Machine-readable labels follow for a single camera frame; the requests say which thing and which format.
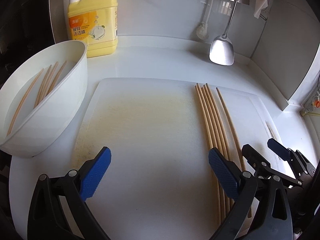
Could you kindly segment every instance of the cutting board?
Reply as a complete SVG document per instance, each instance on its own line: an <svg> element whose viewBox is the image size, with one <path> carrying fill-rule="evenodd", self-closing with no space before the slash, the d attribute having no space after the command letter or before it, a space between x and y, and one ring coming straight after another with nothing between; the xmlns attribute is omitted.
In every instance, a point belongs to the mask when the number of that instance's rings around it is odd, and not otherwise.
<svg viewBox="0 0 320 240"><path fill-rule="evenodd" d="M107 78L99 83L71 166L78 169L103 146L111 149L111 164L86 201L111 239L194 240L209 239L214 233L217 194L195 85L144 78ZM267 148L271 134L266 124L278 133L261 100L236 90L220 91L240 143L250 143L271 165L280 167ZM239 165L227 119L222 118Z"/></svg>

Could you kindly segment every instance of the dish soap bottle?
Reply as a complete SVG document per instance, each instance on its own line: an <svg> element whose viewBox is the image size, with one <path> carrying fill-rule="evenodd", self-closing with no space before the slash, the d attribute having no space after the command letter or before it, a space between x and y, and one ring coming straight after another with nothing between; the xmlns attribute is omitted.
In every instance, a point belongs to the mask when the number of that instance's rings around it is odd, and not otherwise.
<svg viewBox="0 0 320 240"><path fill-rule="evenodd" d="M118 44L117 0L69 0L71 39L88 45L87 57L114 53Z"/></svg>

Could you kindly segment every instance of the white plastic tub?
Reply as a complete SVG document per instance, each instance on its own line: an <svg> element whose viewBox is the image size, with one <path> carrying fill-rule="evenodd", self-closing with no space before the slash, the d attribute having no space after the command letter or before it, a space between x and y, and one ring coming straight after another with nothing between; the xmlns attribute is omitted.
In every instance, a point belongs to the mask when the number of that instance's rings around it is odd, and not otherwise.
<svg viewBox="0 0 320 240"><path fill-rule="evenodd" d="M0 149L11 155L32 157L51 145L68 126L78 111L88 83L87 45L81 41L65 41L50 46L23 63L0 90ZM37 73L55 62L73 62L74 67L35 108L26 98L12 132L10 122L24 93ZM39 81L30 91L36 98Z"/></svg>

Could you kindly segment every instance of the screw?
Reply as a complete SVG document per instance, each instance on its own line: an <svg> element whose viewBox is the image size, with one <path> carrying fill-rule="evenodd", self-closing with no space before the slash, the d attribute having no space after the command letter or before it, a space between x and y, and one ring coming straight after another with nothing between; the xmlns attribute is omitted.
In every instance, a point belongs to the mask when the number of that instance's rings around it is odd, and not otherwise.
<svg viewBox="0 0 320 240"><path fill-rule="evenodd" d="M251 173L248 172L248 171L242 172L242 175L243 175L244 177L246 177L246 178L250 178L250 177L251 177Z"/></svg>
<svg viewBox="0 0 320 240"><path fill-rule="evenodd" d="M76 170L71 170L71 171L69 171L68 175L69 175L70 177L74 177L74 176L77 175L77 171L76 171Z"/></svg>
<svg viewBox="0 0 320 240"><path fill-rule="evenodd" d="M273 179L274 179L275 181L280 181L280 177L279 177L278 175L274 175L274 176L273 176Z"/></svg>
<svg viewBox="0 0 320 240"><path fill-rule="evenodd" d="M46 177L47 177L47 175L41 174L41 175L39 176L39 180L45 180Z"/></svg>

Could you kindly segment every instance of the white countertop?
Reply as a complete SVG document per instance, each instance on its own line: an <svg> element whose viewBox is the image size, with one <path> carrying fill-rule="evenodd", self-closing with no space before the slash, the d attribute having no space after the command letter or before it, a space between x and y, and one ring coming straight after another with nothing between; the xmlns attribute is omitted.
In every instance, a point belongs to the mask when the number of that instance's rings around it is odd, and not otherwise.
<svg viewBox="0 0 320 240"><path fill-rule="evenodd" d="M189 44L189 41L178 40ZM209 83L255 94L269 111L285 147L300 150L316 166L317 157L307 127L295 112L282 112L248 68L240 63L221 66L209 61L208 55L170 48L122 46L112 55L88 59L88 89L84 101L69 126L59 138L39 155L23 159L12 157L9 196L13 222L17 232L27 239L30 201L37 179L64 176L70 170L70 158L85 111L98 83L108 77L139 77Z"/></svg>

